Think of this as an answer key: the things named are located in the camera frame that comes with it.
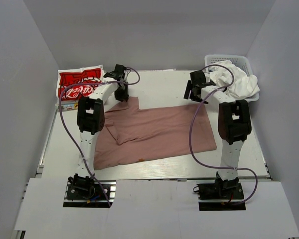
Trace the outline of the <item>pink t shirt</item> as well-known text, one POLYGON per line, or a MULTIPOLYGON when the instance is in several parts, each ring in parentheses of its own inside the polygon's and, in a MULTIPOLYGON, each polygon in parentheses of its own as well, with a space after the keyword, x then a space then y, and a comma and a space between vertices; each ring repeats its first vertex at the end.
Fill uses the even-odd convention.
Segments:
MULTIPOLYGON (((190 154, 190 125, 198 108, 197 104, 189 104, 140 109, 137 97, 116 104, 105 112, 94 169, 190 154)), ((217 148, 205 107, 194 120, 192 143, 194 153, 217 148)))

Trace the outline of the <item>white t shirt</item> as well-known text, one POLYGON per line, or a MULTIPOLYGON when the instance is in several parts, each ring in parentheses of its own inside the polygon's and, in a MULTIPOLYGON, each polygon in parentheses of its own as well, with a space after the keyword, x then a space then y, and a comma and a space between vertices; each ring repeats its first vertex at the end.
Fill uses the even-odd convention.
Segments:
MULTIPOLYGON (((253 74, 248 76, 240 67, 235 66, 231 60, 219 61, 214 64, 228 68, 234 75, 233 84, 226 90, 223 89, 228 96, 242 100, 250 98, 260 91, 258 78, 253 74)), ((208 72, 209 79, 215 83, 217 87, 228 86, 232 82, 231 74, 222 67, 211 66, 208 72)))

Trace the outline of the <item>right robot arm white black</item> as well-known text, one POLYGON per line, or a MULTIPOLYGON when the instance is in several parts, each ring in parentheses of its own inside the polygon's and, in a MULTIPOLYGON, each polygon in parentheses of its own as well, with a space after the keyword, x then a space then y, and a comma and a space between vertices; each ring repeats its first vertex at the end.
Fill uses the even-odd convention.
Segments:
POLYGON ((228 181, 238 179, 241 148, 252 130, 248 102, 235 100, 226 95, 221 87, 208 83, 202 71, 190 73, 184 98, 201 104, 207 102, 218 108, 218 132, 222 139, 220 166, 203 164, 194 155, 192 131, 200 108, 196 110, 190 125, 189 148, 192 157, 198 164, 217 170, 216 175, 222 182, 215 186, 216 195, 222 199, 228 198, 233 193, 233 186, 228 181))

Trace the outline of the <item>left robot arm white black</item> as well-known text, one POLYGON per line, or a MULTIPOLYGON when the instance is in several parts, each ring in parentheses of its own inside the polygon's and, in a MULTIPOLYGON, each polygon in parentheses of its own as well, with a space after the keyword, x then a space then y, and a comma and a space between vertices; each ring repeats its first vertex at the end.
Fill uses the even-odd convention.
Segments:
POLYGON ((105 124, 104 103, 114 94, 117 101, 129 99, 127 77, 131 69, 117 64, 114 71, 104 74, 109 81, 97 86, 93 93, 78 102, 77 125, 80 131, 80 156, 76 173, 81 177, 94 174, 96 141, 105 124))

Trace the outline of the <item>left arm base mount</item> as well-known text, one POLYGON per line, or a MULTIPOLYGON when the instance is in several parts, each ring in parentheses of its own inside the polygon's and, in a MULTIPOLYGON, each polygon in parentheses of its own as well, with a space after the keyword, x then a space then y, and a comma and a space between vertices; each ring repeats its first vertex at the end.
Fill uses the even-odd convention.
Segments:
POLYGON ((63 207, 110 208, 115 197, 116 182, 98 184, 92 178, 75 174, 67 180, 63 207))

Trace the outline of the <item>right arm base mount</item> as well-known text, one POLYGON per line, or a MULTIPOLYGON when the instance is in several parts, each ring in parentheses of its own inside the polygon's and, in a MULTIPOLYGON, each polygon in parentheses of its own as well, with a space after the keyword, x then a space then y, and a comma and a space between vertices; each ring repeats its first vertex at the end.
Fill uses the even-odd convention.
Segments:
POLYGON ((209 211, 244 211, 246 205, 239 179, 225 180, 216 178, 213 183, 199 183, 193 188, 198 195, 199 210, 209 211))

